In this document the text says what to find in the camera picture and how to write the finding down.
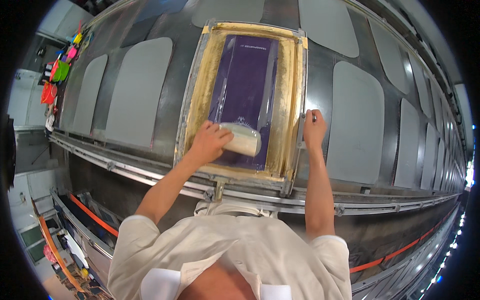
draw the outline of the screen printing frame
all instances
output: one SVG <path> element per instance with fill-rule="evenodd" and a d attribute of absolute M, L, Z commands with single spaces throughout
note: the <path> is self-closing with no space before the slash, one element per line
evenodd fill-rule
<path fill-rule="evenodd" d="M 206 22 L 185 88 L 173 165 L 190 149 L 196 132 L 207 119 L 227 35 L 260 36 L 279 41 L 273 117 L 265 170 L 210 163 L 199 168 L 196 175 L 213 181 L 273 188 L 281 194 L 290 194 L 300 154 L 297 141 L 301 141 L 301 115 L 307 83 L 308 40 L 301 29 L 294 31 L 264 24 L 216 22 L 214 19 Z"/>

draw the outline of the right hand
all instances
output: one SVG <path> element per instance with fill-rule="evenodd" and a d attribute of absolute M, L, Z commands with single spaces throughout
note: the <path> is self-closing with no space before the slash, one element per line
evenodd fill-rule
<path fill-rule="evenodd" d="M 219 158 L 223 154 L 222 147 L 233 140 L 233 136 L 230 130 L 220 129 L 218 123 L 206 120 L 200 126 L 186 155 L 197 167 L 201 167 Z"/>
<path fill-rule="evenodd" d="M 318 109 L 307 110 L 305 125 L 303 126 L 303 139 L 308 151 L 311 153 L 322 150 L 322 141 L 327 131 L 327 124 Z"/>

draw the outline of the person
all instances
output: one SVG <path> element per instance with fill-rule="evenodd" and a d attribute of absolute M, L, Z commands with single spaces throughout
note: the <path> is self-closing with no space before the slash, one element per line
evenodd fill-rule
<path fill-rule="evenodd" d="M 117 300 L 351 299 L 349 252 L 335 235 L 333 195 L 321 147 L 327 125 L 319 110 L 307 110 L 306 115 L 309 244 L 283 221 L 268 216 L 191 216 L 159 232 L 156 224 L 186 180 L 218 158 L 233 139 L 231 132 L 206 121 L 188 153 L 122 222 L 108 275 L 112 295 Z"/>

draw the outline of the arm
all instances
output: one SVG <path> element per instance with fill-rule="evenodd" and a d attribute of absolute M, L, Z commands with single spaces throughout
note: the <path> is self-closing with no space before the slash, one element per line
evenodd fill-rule
<path fill-rule="evenodd" d="M 135 212 L 155 224 L 167 213 L 184 183 L 201 166 L 222 155 L 222 147 L 233 139 L 233 133 L 218 124 L 205 121 L 197 132 L 193 145 L 182 160 L 159 182 L 151 187 Z"/>
<path fill-rule="evenodd" d="M 322 235 L 335 235 L 332 188 L 322 153 L 322 140 L 327 125 L 318 109 L 307 110 L 303 138 L 310 159 L 307 196 L 305 199 L 305 226 L 312 240 Z"/>

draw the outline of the orange strap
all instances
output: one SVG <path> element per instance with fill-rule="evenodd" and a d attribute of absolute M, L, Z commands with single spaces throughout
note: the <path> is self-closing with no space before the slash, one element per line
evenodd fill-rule
<path fill-rule="evenodd" d="M 402 249 L 400 250 L 397 250 L 395 252 L 393 252 L 392 254 L 389 254 L 385 257 L 382 257 L 380 259 L 377 259 L 376 261 L 373 261 L 373 262 L 370 262 L 370 263 L 366 263 L 366 264 L 361 264 L 359 266 L 356 266 L 356 267 L 353 267 L 353 268 L 350 268 L 350 273 L 355 273 L 355 272 L 358 272 L 358 271 L 362 271 L 362 270 L 365 270 L 365 269 L 368 269 L 370 267 L 373 267 L 374 265 L 378 265 L 378 264 L 381 264 L 383 261 L 386 261 L 386 260 L 389 260 L 397 255 L 399 255 L 400 253 L 404 252 L 405 250 L 413 247 L 415 244 L 417 244 L 420 240 L 423 240 L 424 238 L 426 238 L 430 233 L 433 232 L 433 230 L 437 227 L 440 226 L 440 224 L 442 222 L 444 222 L 445 220 L 447 220 L 448 216 L 453 212 L 453 210 L 455 209 L 452 208 L 452 210 L 450 210 L 450 212 L 448 212 L 448 214 L 446 216 L 444 216 L 444 218 L 438 222 L 432 229 L 430 229 L 429 231 L 427 231 L 427 233 L 425 233 L 424 235 L 422 235 L 419 239 L 416 239 L 414 240 L 413 242 L 411 242 L 410 244 L 408 244 L 407 246 L 403 247 Z"/>
<path fill-rule="evenodd" d="M 67 266 L 63 263 L 63 258 L 60 256 L 60 253 L 58 252 L 57 247 L 55 246 L 55 243 L 53 242 L 52 236 L 50 235 L 50 231 L 48 230 L 48 226 L 45 223 L 45 219 L 42 216 L 40 216 L 40 217 L 38 217 L 38 221 L 40 221 L 40 229 L 42 230 L 43 236 L 45 237 L 45 241 L 47 242 L 47 245 L 52 250 L 53 255 L 57 259 L 57 262 L 60 265 L 63 273 L 66 275 L 68 280 L 73 284 L 73 286 L 79 292 L 82 292 L 82 293 L 85 292 L 80 287 L 80 284 L 78 284 L 78 281 L 72 276 L 70 271 L 67 269 Z"/>
<path fill-rule="evenodd" d="M 105 228 L 108 232 L 110 232 L 111 234 L 113 234 L 114 236 L 118 237 L 119 236 L 119 232 L 116 231 L 114 228 L 112 228 L 112 226 L 110 226 L 109 224 L 105 223 L 103 220 L 101 220 L 99 217 L 97 217 L 94 213 L 92 213 L 92 211 L 90 211 L 90 209 L 88 209 L 83 203 L 81 203 L 80 201 L 78 201 L 77 198 L 75 198 L 75 196 L 70 193 L 70 199 L 76 204 L 78 205 L 79 208 L 81 208 L 87 215 L 89 215 L 95 222 L 97 222 L 101 227 Z"/>

